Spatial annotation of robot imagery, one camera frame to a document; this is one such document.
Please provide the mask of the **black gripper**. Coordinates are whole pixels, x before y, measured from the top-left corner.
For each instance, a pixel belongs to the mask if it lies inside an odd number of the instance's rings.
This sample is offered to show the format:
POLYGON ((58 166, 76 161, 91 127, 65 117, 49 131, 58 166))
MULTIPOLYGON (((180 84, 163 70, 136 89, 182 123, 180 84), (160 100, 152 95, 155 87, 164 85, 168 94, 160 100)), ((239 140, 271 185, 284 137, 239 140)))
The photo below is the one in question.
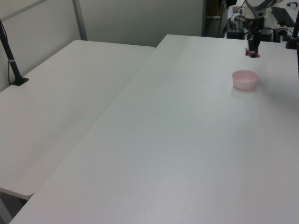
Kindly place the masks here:
POLYGON ((260 43, 260 37, 255 34, 264 28, 264 17, 257 19, 245 19, 245 28, 250 35, 247 37, 248 47, 245 49, 246 56, 252 56, 253 58, 260 57, 258 53, 258 47, 260 43))

